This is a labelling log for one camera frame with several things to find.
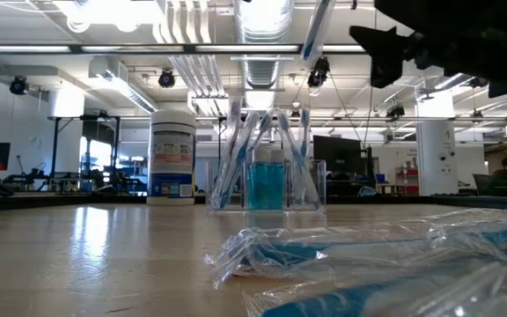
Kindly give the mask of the white building column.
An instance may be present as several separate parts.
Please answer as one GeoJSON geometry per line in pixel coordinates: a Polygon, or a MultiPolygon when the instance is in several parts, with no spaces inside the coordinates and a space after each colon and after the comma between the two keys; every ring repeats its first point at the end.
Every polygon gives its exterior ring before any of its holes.
{"type": "Polygon", "coordinates": [[[457,194],[453,96],[433,92],[416,100],[417,166],[420,195],[457,194]]]}

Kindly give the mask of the blue mouthwash bottle white cap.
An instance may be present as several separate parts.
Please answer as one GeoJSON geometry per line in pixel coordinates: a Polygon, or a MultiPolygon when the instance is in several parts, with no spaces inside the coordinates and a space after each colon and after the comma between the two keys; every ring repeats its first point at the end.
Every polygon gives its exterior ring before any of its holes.
{"type": "Polygon", "coordinates": [[[264,186],[267,176],[269,152],[257,148],[252,153],[252,160],[248,165],[248,202],[251,210],[264,209],[264,186]]]}
{"type": "Polygon", "coordinates": [[[281,210],[285,193],[285,164],[284,151],[272,150],[268,163],[268,208],[281,210]]]}

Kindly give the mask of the black aluminium table frame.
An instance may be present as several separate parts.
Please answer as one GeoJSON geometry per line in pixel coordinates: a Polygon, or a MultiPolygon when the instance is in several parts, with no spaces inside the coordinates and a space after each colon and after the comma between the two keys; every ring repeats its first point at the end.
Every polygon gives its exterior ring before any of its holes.
{"type": "MultiPolygon", "coordinates": [[[[22,210],[66,205],[146,204],[145,196],[132,195],[14,195],[0,197],[0,210],[22,210]]],[[[471,208],[490,208],[507,210],[507,197],[432,195],[432,196],[389,196],[375,195],[366,197],[333,196],[327,199],[326,208],[330,210],[339,205],[402,205],[402,204],[438,204],[471,208]]]]}

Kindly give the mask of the red shelf unit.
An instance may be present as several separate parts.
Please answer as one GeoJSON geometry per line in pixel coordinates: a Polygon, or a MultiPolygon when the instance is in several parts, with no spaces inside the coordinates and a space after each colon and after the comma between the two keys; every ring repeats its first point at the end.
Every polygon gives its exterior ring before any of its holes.
{"type": "Polygon", "coordinates": [[[395,187],[398,195],[416,196],[420,194],[419,174],[416,168],[398,167],[395,169],[395,187]]]}

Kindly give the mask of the black beam with light strips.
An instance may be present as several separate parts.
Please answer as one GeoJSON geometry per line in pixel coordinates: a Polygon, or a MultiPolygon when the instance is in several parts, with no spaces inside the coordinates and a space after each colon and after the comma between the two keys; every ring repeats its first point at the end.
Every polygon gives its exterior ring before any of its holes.
{"type": "Polygon", "coordinates": [[[0,44],[0,55],[296,55],[302,44],[0,44]]]}

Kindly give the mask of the clear acrylic organizer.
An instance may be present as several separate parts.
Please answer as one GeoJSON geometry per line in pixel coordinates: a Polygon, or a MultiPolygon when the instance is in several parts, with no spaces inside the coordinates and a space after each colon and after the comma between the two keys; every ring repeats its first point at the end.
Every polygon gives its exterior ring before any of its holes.
{"type": "Polygon", "coordinates": [[[233,192],[229,202],[226,204],[223,210],[215,209],[212,206],[212,193],[215,187],[215,180],[218,174],[218,161],[211,160],[206,163],[206,189],[205,189],[205,204],[208,211],[216,211],[216,212],[320,212],[324,213],[326,211],[327,205],[327,169],[326,163],[324,161],[311,161],[308,163],[310,172],[312,174],[312,178],[316,189],[318,190],[320,196],[320,207],[318,210],[306,210],[299,207],[295,207],[293,205],[293,194],[292,194],[292,181],[291,181],[291,164],[290,161],[285,161],[285,193],[283,198],[283,208],[281,210],[270,210],[268,208],[268,163],[267,163],[267,176],[265,180],[264,186],[264,209],[260,210],[251,210],[248,202],[248,172],[247,168],[249,163],[243,163],[240,168],[241,174],[239,175],[237,182],[233,188],[233,192]]]}

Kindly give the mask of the silver round ceiling duct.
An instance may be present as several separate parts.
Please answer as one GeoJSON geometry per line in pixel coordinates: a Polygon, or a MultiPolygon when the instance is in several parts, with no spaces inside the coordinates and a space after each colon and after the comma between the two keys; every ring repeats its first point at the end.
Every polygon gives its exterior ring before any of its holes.
{"type": "MultiPolygon", "coordinates": [[[[294,0],[233,0],[234,22],[239,43],[277,44],[287,40],[294,0]]],[[[246,86],[273,89],[282,63],[246,60],[242,63],[246,86]]]]}

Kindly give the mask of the white rectangular ceiling duct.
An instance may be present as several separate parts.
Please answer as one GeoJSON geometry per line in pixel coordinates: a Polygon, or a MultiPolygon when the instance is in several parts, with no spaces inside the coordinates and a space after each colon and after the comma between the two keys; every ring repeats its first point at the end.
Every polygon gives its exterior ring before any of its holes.
{"type": "Polygon", "coordinates": [[[124,63],[107,57],[94,57],[89,63],[88,75],[97,78],[106,89],[118,92],[145,113],[157,111],[156,104],[129,82],[129,71],[124,63]]]}

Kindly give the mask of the silver slanted ceiling duct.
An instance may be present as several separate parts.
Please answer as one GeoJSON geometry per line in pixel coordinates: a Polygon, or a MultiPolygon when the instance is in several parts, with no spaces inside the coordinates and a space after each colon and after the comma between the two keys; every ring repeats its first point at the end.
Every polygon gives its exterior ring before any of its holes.
{"type": "Polygon", "coordinates": [[[451,77],[448,77],[434,86],[435,90],[447,90],[452,89],[455,86],[465,85],[473,79],[472,76],[457,73],[451,77]]]}

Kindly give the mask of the white wipes canister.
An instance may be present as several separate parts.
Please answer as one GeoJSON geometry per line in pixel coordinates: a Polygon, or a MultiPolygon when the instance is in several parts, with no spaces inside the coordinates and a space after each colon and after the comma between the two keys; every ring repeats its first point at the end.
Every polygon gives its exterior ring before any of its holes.
{"type": "Polygon", "coordinates": [[[188,111],[151,114],[146,202],[152,206],[195,203],[196,119],[188,111]]]}

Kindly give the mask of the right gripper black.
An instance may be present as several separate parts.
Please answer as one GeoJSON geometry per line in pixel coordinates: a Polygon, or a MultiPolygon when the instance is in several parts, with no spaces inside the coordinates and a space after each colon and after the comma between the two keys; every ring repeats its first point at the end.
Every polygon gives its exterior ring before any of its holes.
{"type": "Polygon", "coordinates": [[[490,98],[507,94],[507,0],[374,0],[374,7],[413,32],[349,28],[371,57],[371,86],[393,84],[413,58],[418,68],[436,66],[446,77],[479,78],[490,98]]]}

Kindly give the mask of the black workstation frame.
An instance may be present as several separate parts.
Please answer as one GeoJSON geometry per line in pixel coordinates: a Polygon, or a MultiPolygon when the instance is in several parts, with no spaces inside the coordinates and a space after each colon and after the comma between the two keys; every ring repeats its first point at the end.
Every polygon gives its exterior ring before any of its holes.
{"type": "Polygon", "coordinates": [[[47,177],[46,184],[48,186],[48,192],[55,192],[55,188],[53,187],[53,182],[56,180],[55,177],[55,167],[56,167],[56,159],[57,159],[57,151],[59,146],[59,134],[65,129],[70,123],[73,121],[81,121],[81,122],[106,122],[106,121],[115,121],[114,128],[114,142],[112,145],[111,151],[111,167],[116,170],[115,162],[118,158],[118,150],[119,150],[119,142],[120,142],[120,129],[121,129],[121,117],[119,115],[93,115],[93,114],[82,114],[80,116],[49,116],[49,120],[54,122],[54,134],[53,134],[53,148],[52,148],[52,159],[51,159],[51,167],[50,173],[47,177]]]}

